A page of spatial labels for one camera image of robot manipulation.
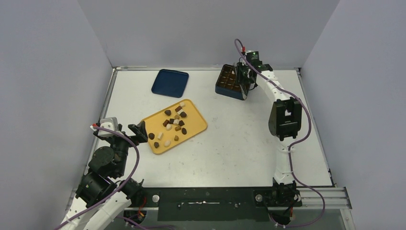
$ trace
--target white wall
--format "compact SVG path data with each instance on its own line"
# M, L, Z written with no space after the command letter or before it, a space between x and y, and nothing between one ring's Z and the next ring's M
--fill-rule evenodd
M0 225L62 221L112 68L76 0L0 3Z
M359 230L406 229L406 1L341 0L302 69Z
M78 0L113 66L196 66L261 60L301 67L338 0Z

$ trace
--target blue tray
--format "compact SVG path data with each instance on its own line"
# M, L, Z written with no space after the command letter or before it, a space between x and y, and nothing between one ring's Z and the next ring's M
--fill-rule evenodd
M161 69L151 91L155 94L180 98L188 83L189 74L176 70Z

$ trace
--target white table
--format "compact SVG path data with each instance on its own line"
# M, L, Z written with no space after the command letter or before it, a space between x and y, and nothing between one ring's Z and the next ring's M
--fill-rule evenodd
M214 92L220 69L184 70L189 74L182 98L151 92L158 69L118 71L106 117L115 116L128 135L128 124L139 121L182 99L191 99L208 123L208 128L162 155L140 144L140 163L133 179L145 179L144 187L240 187L272 186L275 170L273 138L268 130L272 102L260 87L246 101ZM275 71L282 86L305 103L298 75L294 70ZM308 129L303 112L299 138ZM107 146L99 141L96 148ZM311 186L331 186L327 163L313 129L309 139L296 145L293 167L297 177ZM126 177L135 163L131 148Z

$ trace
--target black bracket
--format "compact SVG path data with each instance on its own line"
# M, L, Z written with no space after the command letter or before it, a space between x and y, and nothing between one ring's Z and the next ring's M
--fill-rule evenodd
M269 131L273 136L284 138L297 136L302 125L302 106L300 102L291 97L288 100L276 100L273 103L268 121Z
M257 207L301 207L302 201L298 199L300 191L296 188L296 182L292 184L278 184L275 179L271 188L254 190L254 197L261 195L261 199L255 200Z

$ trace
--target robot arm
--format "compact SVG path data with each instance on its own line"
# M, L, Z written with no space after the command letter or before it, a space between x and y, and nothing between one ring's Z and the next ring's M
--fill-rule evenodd
M269 83L269 81L273 81L279 88L283 89L270 65L263 64L262 61L259 60L258 51L245 52L243 50L243 54L251 65L257 67L257 70L268 78L268 80L266 80L262 77L257 77L257 74L249 68L245 61L235 64L237 82L240 84L241 93L245 95L243 98L246 98L248 95L249 90L247 86L250 87L250 85L256 84L265 91L267 97L273 102L268 126L271 134L275 138L276 144L276 170L273 176L274 185L293 184L295 188L288 155L288 146L292 141L286 140L286 138L296 138L297 132L301 127L302 107L296 99L289 97L289 95Z
M122 137L114 136L104 130L94 129L93 134L110 143L110 147L100 147L93 153L89 162L89 171L82 177L76 191L76 210L70 209L62 224L56 229L102 230L126 207L131 204L140 205L145 197L142 188L144 180L138 183L131 178L127 179L126 184L121 182L118 188L121 189L117 191L117 184L110 179L123 176L128 149L148 141L145 122L141 122L137 126L129 125L128 128L135 133L135 136L130 137L121 131L122 125L117 123L115 117L102 119L91 127L94 126L119 133ZM102 200L106 201L91 208Z

